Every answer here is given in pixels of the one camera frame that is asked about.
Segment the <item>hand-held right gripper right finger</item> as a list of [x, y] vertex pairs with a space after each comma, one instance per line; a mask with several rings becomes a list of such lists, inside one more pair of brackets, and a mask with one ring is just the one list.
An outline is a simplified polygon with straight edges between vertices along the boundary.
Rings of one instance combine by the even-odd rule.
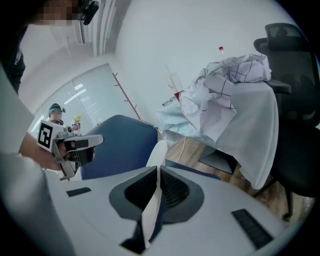
[[160, 167], [160, 188], [165, 201], [164, 224], [187, 222], [204, 203], [204, 191], [197, 183], [163, 165]]

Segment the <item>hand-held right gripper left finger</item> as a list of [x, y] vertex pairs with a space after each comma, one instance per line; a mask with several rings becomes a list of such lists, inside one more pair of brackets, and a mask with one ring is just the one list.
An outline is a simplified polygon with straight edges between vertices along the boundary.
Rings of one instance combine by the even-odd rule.
[[142, 213], [157, 188], [157, 167], [145, 167], [143, 172], [115, 186], [109, 194], [109, 202], [117, 214], [136, 222], [133, 235], [120, 245], [136, 254], [145, 249]]

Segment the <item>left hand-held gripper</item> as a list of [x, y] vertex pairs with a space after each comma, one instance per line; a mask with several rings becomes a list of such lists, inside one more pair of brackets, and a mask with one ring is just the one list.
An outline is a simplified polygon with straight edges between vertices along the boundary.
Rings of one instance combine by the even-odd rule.
[[[61, 156], [60, 145], [75, 142], [75, 149]], [[104, 142], [101, 134], [74, 136], [70, 126], [62, 126], [50, 121], [41, 120], [37, 135], [37, 145], [48, 151], [59, 164], [63, 177], [61, 181], [73, 178], [78, 166], [84, 166], [95, 158], [96, 148]]]

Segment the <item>person's left hand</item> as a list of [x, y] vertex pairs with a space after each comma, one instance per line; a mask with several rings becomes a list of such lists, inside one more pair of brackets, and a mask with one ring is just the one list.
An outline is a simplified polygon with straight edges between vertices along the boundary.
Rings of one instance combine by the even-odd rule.
[[59, 157], [64, 160], [69, 160], [71, 151], [75, 149], [75, 141], [62, 141], [57, 144]]

